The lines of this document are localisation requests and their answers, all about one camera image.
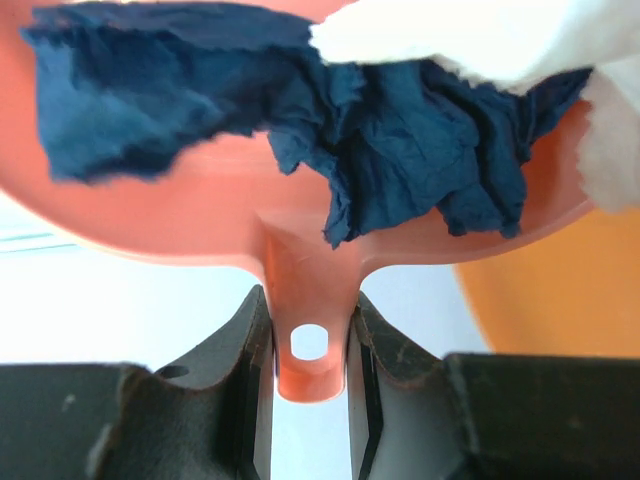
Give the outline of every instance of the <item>orange plastic tray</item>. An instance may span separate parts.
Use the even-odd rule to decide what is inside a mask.
[[[56,185],[36,136],[34,58],[18,29],[34,4],[0,3],[0,191],[78,243],[145,262],[233,265],[263,282],[275,324],[279,391],[315,402],[344,387],[347,325],[361,281],[395,264],[475,260],[537,240],[590,209],[580,191],[575,145],[585,129],[584,105],[541,140],[525,169],[530,196],[523,234],[452,238],[438,213],[375,232],[332,251],[322,238],[329,208],[325,179],[302,168],[281,175],[264,138],[225,137],[186,152],[175,171],[155,184],[131,179],[99,188]],[[257,2],[315,20],[341,0]],[[424,286],[425,295],[429,285]],[[317,324],[329,333],[323,358],[291,353],[291,332]]]
[[[589,213],[526,248],[457,267],[499,352],[640,356],[640,211]]]

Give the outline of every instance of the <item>black metal part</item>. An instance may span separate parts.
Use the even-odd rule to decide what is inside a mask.
[[[268,480],[273,343],[261,287],[156,374],[0,367],[1,480]]]
[[[347,375],[354,479],[640,478],[639,361],[440,361],[362,295]]]

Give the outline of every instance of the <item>hole in handle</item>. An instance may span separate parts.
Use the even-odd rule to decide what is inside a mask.
[[[329,332],[320,325],[300,325],[291,332],[291,353],[299,360],[319,360],[329,352]]]

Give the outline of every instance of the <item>crumpled blue fabric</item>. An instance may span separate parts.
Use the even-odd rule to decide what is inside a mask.
[[[187,146],[268,131],[283,173],[305,163],[328,179],[334,248],[434,207],[452,235],[517,235],[520,167],[590,74],[518,97],[431,61],[325,66],[308,20],[238,4],[81,3],[34,18],[22,34],[54,179],[155,178]]]

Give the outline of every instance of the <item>orange plastic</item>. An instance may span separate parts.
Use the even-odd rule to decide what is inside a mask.
[[[332,251],[321,233],[329,208],[326,180],[305,168],[281,175],[264,136],[203,144],[155,184],[121,179],[99,188],[55,185],[36,136],[34,58],[18,36],[37,3],[54,2],[0,2],[0,191],[79,243],[146,262],[233,265],[256,275],[275,323],[279,391],[286,399],[316,402],[342,391],[348,321],[361,281],[374,270],[498,254],[590,209],[574,155],[585,129],[584,105],[536,145],[526,168],[530,196],[523,234],[511,241],[499,235],[452,238],[434,212]],[[263,4],[320,20],[343,1]],[[429,286],[424,288],[428,295]],[[319,360],[291,354],[291,332],[308,323],[329,332],[329,352]]]
[[[640,211],[594,211],[526,248],[457,266],[500,352],[640,356]]]

